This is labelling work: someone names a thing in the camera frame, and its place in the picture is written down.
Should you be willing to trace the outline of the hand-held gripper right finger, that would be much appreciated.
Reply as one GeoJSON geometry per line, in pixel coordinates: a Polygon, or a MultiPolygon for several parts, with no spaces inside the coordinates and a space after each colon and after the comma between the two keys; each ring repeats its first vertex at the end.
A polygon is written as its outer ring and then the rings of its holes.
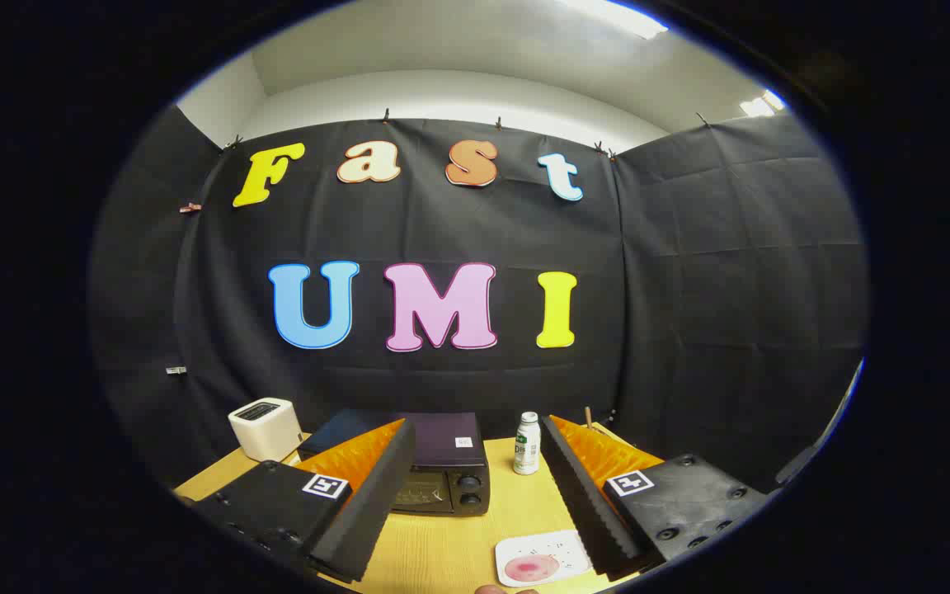
{"type": "Polygon", "coordinates": [[[659,459],[555,415],[540,418],[540,435],[592,567],[607,578],[707,548],[769,499],[701,455],[659,459]]]}

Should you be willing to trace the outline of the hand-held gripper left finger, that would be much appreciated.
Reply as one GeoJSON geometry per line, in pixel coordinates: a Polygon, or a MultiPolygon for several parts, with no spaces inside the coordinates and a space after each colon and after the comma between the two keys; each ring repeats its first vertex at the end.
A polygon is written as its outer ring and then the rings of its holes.
{"type": "Polygon", "coordinates": [[[361,582],[415,447],[415,426],[403,417],[298,465],[259,462],[208,495],[182,501],[283,567],[361,582]]]}

